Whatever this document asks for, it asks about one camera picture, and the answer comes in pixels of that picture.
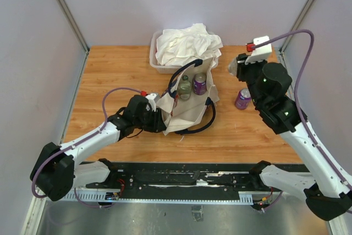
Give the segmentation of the beige canvas tote bag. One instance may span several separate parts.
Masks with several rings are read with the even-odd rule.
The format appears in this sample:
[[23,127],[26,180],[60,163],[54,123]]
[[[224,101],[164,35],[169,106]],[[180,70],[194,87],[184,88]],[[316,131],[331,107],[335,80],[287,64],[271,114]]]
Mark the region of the beige canvas tote bag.
[[[206,60],[195,59],[180,67],[170,78],[164,95],[157,101],[157,107],[161,109],[162,120],[166,126],[164,135],[176,133],[179,135],[195,134],[209,128],[216,117],[216,102],[219,101],[218,90],[214,84],[211,70],[218,65],[218,59]],[[181,99],[178,87],[183,76],[193,81],[196,74],[204,74],[206,77],[206,91],[202,95],[191,90],[190,98]],[[206,110],[212,110],[212,117],[208,123],[198,129],[191,127],[201,123]]]

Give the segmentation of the chang soda water bottle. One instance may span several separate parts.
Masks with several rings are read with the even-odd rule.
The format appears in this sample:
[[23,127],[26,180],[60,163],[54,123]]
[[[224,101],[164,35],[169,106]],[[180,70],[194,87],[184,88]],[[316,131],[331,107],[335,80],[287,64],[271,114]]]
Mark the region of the chang soda water bottle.
[[237,77],[237,71],[238,71],[238,58],[235,57],[228,65],[228,72],[232,76]]

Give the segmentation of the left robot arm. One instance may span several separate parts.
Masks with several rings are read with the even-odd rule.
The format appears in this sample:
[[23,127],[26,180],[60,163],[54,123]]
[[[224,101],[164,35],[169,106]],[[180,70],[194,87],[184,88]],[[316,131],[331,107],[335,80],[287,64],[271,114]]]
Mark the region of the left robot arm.
[[127,106],[85,135],[61,145],[46,144],[30,174],[34,196],[58,201],[73,188],[90,183],[113,188],[118,175],[107,160],[87,164],[84,161],[98,150],[131,136],[134,130],[164,131],[161,109],[157,107],[159,99],[159,94],[134,95]]

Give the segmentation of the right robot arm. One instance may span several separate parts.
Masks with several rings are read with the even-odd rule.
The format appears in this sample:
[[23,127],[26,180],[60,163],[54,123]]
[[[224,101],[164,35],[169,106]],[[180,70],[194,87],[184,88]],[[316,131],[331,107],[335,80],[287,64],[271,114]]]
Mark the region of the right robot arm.
[[239,54],[229,72],[246,83],[255,110],[275,134],[286,141],[312,174],[306,178],[261,161],[250,170],[250,187],[272,187],[303,201],[320,219],[330,221],[351,209],[351,174],[329,153],[313,130],[307,115],[287,95],[292,79],[280,63],[247,64]]

